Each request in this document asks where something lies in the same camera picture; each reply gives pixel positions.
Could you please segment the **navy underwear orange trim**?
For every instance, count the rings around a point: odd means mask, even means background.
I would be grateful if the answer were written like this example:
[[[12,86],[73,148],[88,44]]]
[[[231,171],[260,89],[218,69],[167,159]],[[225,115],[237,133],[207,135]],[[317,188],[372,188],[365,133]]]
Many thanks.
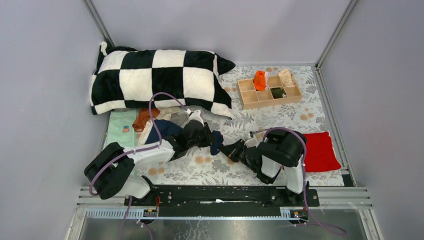
[[[220,131],[216,131],[216,130],[212,131],[211,134],[213,139],[211,140],[211,143],[210,143],[210,154],[212,156],[215,156],[220,152],[220,147],[223,145],[224,137]]]

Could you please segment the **wooden compartment organizer box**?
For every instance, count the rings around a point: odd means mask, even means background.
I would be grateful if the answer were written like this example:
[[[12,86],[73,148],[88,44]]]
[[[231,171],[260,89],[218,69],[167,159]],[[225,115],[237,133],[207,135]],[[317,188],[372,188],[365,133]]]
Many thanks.
[[[302,93],[293,74],[290,75],[294,83],[293,87],[283,86],[280,78],[275,75],[268,80],[270,89],[257,91],[252,78],[237,81],[236,88],[240,97],[243,110],[258,109],[265,107],[280,106],[286,104],[299,103],[302,100]],[[281,98],[274,98],[271,89],[279,88],[283,94]]]

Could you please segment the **orange underwear white trim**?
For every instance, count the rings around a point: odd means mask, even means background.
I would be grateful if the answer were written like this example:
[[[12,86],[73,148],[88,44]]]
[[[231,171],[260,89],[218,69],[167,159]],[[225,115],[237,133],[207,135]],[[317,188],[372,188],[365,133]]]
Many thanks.
[[[253,78],[253,85],[256,91],[265,91],[268,87],[269,73],[258,70]]]

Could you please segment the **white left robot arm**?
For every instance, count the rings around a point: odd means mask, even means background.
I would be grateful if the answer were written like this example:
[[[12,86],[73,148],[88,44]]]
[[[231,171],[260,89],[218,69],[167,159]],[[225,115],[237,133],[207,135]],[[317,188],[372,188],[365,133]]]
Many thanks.
[[[90,182],[89,194],[102,200],[124,194],[148,206],[155,200],[153,185],[146,177],[135,176],[136,170],[182,158],[193,147],[210,147],[210,153],[215,155],[222,144],[222,134],[211,131],[207,123],[198,120],[190,120],[181,130],[142,147],[125,149],[118,142],[112,142],[83,171]]]

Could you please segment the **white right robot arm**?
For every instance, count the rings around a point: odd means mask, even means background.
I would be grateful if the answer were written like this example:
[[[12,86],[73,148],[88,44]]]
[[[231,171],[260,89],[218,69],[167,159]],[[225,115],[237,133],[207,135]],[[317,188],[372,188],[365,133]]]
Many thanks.
[[[284,171],[287,201],[293,206],[306,199],[305,167],[307,138],[298,131],[274,127],[265,132],[262,141],[251,137],[233,144],[222,145],[219,151],[234,163],[242,163],[265,184],[273,184]]]

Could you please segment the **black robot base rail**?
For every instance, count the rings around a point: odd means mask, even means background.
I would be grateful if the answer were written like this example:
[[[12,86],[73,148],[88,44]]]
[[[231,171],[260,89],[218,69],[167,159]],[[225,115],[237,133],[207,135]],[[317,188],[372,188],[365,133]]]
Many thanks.
[[[231,186],[231,185],[154,185],[143,198],[127,195],[125,205],[159,209],[242,210],[284,208],[307,213],[308,207],[320,206],[316,189],[308,185],[301,194],[283,186]]]

